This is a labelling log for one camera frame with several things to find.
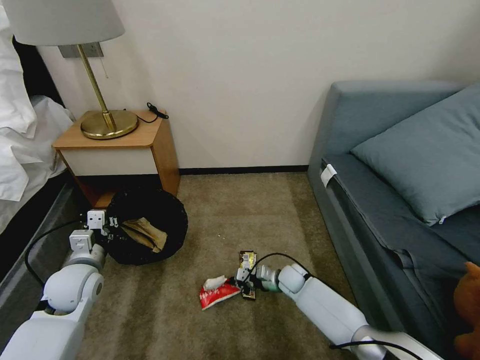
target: beige carpet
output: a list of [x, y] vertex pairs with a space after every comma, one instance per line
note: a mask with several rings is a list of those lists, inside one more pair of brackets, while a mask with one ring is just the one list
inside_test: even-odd
[[78, 359], [353, 358], [330, 350], [281, 293], [257, 291], [255, 302], [238, 295], [201, 311], [205, 279], [232, 276], [238, 252], [250, 249], [287, 253], [353, 300], [305, 173], [183, 176], [178, 197], [189, 220], [183, 248], [150, 265], [107, 259]]

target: snack package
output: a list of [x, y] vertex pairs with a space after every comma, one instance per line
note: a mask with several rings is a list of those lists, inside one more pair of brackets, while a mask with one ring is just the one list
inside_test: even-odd
[[214, 279], [207, 279], [207, 281], [205, 281], [205, 284], [198, 294], [200, 297], [202, 311], [219, 302], [240, 294], [242, 291], [236, 285], [236, 282], [232, 277], [230, 279], [226, 279], [225, 276], [223, 276], [223, 279], [222, 276], [219, 276]]
[[[240, 251], [240, 269], [251, 270], [257, 262], [257, 253], [252, 250]], [[248, 287], [244, 288], [241, 297], [244, 299], [255, 300], [255, 286], [251, 281], [245, 283]]]

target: brown teddy bear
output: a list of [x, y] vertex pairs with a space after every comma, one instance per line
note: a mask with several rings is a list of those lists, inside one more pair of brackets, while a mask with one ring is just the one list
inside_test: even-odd
[[470, 325], [473, 332], [455, 338], [455, 349], [467, 359], [480, 360], [480, 267], [466, 262], [467, 273], [453, 293], [457, 313]]

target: nightstand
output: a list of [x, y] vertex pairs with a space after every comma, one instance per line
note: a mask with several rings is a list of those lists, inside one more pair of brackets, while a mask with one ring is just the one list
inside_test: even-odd
[[[134, 111], [146, 121], [150, 111]], [[105, 209], [115, 192], [131, 186], [154, 185], [176, 195], [180, 182], [177, 153], [167, 119], [139, 121], [133, 132], [114, 139], [82, 135], [86, 112], [54, 143], [75, 181], [95, 209]]]

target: baseboard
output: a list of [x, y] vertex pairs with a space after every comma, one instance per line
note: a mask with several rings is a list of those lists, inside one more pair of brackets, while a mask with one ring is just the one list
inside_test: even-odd
[[192, 168], [181, 168], [180, 175], [302, 173], [302, 172], [306, 172], [308, 168], [309, 168], [308, 165], [192, 167]]

